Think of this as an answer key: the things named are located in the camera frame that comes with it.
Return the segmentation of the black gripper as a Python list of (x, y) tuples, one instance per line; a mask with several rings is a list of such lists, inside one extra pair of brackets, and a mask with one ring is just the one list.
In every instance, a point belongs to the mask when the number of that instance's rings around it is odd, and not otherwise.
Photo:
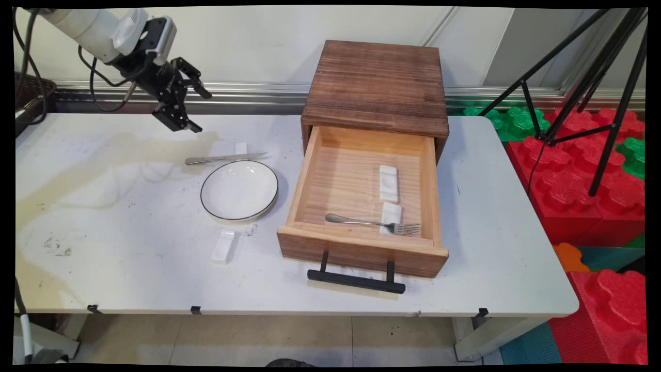
[(185, 109), (180, 108), (182, 88), (191, 87), (205, 100), (212, 94), (201, 82), (201, 72), (183, 57), (177, 57), (163, 65), (153, 62), (155, 53), (139, 50), (129, 56), (118, 56), (111, 66), (120, 71), (125, 79), (131, 78), (144, 92), (160, 102), (152, 110), (152, 115), (172, 132), (190, 130), (200, 133), (203, 129), (188, 118)]

